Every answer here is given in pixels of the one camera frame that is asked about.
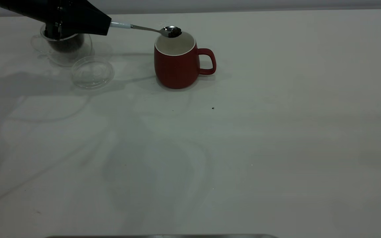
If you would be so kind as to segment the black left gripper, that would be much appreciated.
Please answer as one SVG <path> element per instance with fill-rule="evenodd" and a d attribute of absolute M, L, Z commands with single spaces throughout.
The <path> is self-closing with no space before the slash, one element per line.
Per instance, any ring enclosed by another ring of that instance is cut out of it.
<path fill-rule="evenodd" d="M 0 8 L 45 23 L 44 36 L 106 36 L 111 18 L 87 0 L 0 0 Z"/>

